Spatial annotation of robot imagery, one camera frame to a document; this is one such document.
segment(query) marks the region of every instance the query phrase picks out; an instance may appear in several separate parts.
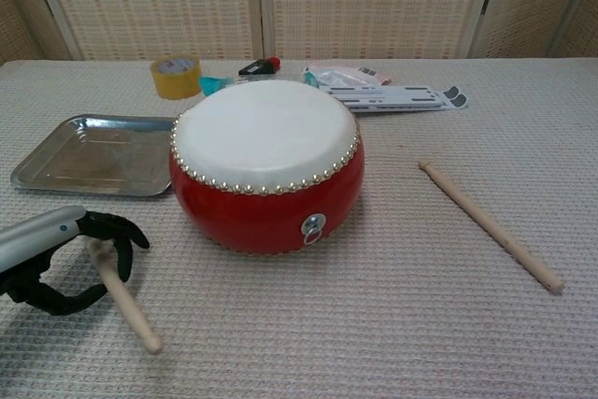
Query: drumstick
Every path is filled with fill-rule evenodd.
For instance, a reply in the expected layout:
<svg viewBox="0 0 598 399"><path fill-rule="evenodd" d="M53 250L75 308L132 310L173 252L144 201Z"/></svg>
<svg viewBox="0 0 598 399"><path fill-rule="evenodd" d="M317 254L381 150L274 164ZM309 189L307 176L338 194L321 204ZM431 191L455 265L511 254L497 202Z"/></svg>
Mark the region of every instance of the drumstick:
<svg viewBox="0 0 598 399"><path fill-rule="evenodd" d="M430 176L432 181L459 205L477 224L486 230L503 248L523 265L550 292L558 293L564 288L564 282L544 262L532 255L517 239L509 234L490 214L459 190L442 172L428 161L420 161L420 169Z"/></svg>
<svg viewBox="0 0 598 399"><path fill-rule="evenodd" d="M92 257L93 264L124 319L141 338L149 353L158 354L162 350L162 340L151 330L143 311L119 278L116 267L104 248L104 242L88 237L85 240L85 247Z"/></svg>

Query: robotic hand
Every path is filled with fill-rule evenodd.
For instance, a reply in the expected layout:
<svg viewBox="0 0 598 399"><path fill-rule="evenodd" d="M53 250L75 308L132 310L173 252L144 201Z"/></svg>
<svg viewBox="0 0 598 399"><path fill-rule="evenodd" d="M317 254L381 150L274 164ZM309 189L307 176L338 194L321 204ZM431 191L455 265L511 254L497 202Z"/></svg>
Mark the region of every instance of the robotic hand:
<svg viewBox="0 0 598 399"><path fill-rule="evenodd" d="M113 241L123 282L133 266L131 241L150 247L141 230L123 217L61 207L0 231L0 295L8 293L15 303L24 301L51 315L69 315L95 303L107 293L104 284L64 296L39 280L54 252L78 235Z"/></svg>

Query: table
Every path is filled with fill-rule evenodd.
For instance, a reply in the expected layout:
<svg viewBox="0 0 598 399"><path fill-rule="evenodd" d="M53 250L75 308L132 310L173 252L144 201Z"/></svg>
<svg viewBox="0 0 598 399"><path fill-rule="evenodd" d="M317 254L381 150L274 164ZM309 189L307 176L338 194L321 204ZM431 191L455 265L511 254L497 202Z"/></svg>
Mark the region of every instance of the table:
<svg viewBox="0 0 598 399"><path fill-rule="evenodd" d="M231 76L247 61L204 61ZM151 356L106 296L51 317L0 298L0 396L595 398L598 60L366 60L395 84L460 86L464 111L362 117L366 175L341 229L249 258L190 224L171 192L131 199L18 192L9 175L82 113L174 116L147 62L0 69L0 226L65 205L147 234L128 288L164 339ZM306 62L283 61L298 75ZM428 158L566 281L548 293L417 166ZM78 240L44 279L98 281Z"/></svg>

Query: silver tray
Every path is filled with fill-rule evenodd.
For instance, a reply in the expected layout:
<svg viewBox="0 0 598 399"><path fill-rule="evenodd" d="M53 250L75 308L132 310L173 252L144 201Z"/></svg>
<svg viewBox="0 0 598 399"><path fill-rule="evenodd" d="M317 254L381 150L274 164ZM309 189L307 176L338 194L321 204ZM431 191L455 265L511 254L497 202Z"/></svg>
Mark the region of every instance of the silver tray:
<svg viewBox="0 0 598 399"><path fill-rule="evenodd" d="M12 172L24 189L153 196L170 185L172 118L81 115L61 123Z"/></svg>

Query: red drum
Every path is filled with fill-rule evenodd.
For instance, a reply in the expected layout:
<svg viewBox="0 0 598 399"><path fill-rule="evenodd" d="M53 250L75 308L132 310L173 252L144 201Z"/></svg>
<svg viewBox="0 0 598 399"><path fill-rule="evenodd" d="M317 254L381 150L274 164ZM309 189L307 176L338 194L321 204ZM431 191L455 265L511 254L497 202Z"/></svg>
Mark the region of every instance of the red drum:
<svg viewBox="0 0 598 399"><path fill-rule="evenodd" d="M363 160L344 105L303 83L266 80L225 88L179 116L170 174L205 235L275 254L341 224L359 196Z"/></svg>

